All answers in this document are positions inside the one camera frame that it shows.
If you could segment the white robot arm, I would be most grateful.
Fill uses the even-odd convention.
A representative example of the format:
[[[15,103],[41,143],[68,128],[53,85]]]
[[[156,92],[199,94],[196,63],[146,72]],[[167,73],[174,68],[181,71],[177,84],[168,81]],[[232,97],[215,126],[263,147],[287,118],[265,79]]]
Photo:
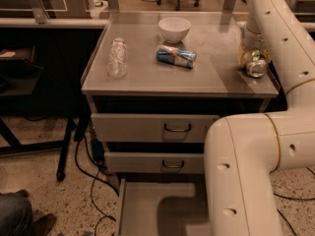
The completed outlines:
[[[211,236],[283,236],[270,174],[315,164],[315,42],[286,0],[246,0],[286,97],[281,112],[232,115],[205,141]]]

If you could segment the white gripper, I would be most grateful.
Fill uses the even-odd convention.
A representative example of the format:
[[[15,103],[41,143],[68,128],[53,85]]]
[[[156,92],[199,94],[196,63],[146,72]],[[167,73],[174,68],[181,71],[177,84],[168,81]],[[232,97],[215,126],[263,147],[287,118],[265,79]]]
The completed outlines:
[[[242,27],[241,44],[238,47],[238,67],[240,69],[245,67],[246,62],[249,60],[250,52],[253,51],[259,51],[268,63],[272,61],[259,27],[254,17],[249,15]]]

